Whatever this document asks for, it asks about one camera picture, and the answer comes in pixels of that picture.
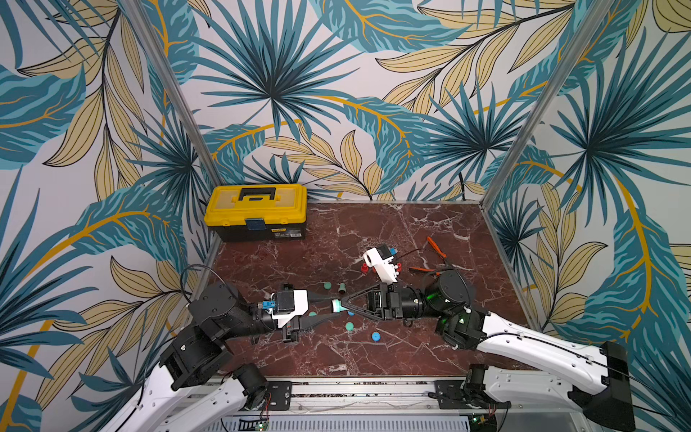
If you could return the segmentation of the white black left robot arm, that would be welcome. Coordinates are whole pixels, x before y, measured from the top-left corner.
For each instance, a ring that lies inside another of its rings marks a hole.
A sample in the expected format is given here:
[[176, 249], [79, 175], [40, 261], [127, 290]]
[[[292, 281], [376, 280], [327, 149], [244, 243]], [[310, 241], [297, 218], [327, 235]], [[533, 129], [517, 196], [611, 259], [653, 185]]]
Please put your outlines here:
[[267, 301], [248, 302], [225, 283], [207, 286], [188, 309], [192, 321], [166, 347], [140, 390], [103, 427], [105, 431], [197, 431], [225, 415], [265, 404], [269, 384], [256, 365], [241, 365], [202, 401], [176, 407], [233, 358], [230, 340], [280, 333], [295, 342], [304, 331], [343, 312], [336, 296], [286, 284]]

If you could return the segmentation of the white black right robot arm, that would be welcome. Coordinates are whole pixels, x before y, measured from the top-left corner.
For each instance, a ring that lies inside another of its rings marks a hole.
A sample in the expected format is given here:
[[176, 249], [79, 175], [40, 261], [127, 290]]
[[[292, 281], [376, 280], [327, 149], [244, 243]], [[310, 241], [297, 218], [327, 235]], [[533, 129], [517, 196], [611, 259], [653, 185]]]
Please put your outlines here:
[[580, 409], [588, 420], [617, 431], [635, 429], [622, 345], [581, 345], [523, 327], [474, 307], [475, 289], [458, 271], [447, 267], [432, 275], [425, 289], [381, 281], [335, 300], [333, 309], [377, 321], [435, 319], [435, 332], [450, 347], [504, 356], [546, 372], [566, 383], [567, 406]]

